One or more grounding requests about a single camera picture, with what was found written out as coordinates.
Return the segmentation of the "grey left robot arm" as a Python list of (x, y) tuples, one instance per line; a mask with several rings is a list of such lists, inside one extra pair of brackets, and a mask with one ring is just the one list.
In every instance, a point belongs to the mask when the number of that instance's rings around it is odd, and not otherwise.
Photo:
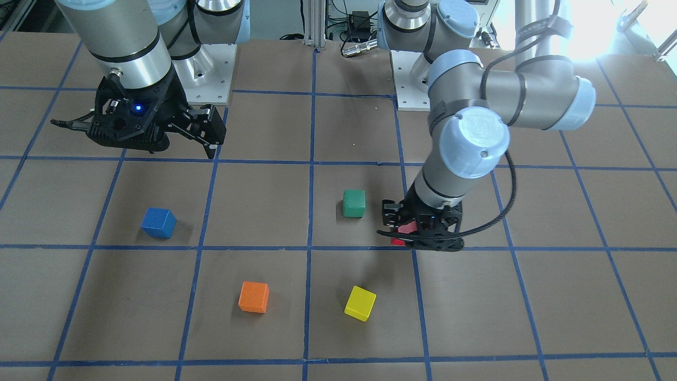
[(452, 211), (493, 171), (509, 128), (575, 130), (594, 111), (590, 80), (573, 74), (565, 55), (573, 26), (566, 1), (517, 1), (515, 51), (482, 63), (469, 50), (479, 26), (465, 1), (386, 1), (379, 6), (380, 48), (415, 51), (429, 65), (432, 150), (401, 202), (383, 203), (392, 231), (455, 224)]

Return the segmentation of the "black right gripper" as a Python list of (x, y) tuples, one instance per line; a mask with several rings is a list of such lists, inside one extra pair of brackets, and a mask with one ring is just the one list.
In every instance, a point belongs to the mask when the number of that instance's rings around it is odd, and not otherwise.
[(155, 123), (163, 132), (179, 133), (198, 142), (208, 159), (214, 159), (226, 135), (225, 123), (216, 106), (205, 104), (194, 108), (188, 104), (176, 72), (168, 72), (164, 79), (168, 81), (168, 89), (155, 114)]

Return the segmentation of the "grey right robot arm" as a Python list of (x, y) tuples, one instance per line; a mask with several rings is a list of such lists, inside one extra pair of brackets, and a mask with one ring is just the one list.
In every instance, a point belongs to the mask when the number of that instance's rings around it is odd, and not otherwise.
[(251, 36), (249, 1), (57, 1), (103, 72), (94, 108), (57, 127), (100, 146), (167, 150), (170, 133), (197, 142), (213, 159), (226, 127), (215, 105), (194, 108), (186, 86), (214, 79), (207, 45)]

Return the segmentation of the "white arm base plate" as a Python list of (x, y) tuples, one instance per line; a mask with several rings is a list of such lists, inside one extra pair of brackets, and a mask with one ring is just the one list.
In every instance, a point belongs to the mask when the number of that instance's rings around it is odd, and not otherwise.
[(429, 111), (427, 82), (431, 64), (423, 53), (391, 51), (391, 63), (399, 110)]
[(227, 106), (237, 45), (202, 45), (192, 57), (172, 64), (191, 105)]

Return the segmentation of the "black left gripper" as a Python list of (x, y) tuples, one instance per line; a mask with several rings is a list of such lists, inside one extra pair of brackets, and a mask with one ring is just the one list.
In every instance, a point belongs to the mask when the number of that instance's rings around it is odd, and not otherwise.
[(462, 204), (436, 209), (427, 205), (411, 190), (400, 202), (382, 200), (382, 221), (392, 231), (411, 222), (418, 231), (447, 231), (460, 224), (463, 218)]

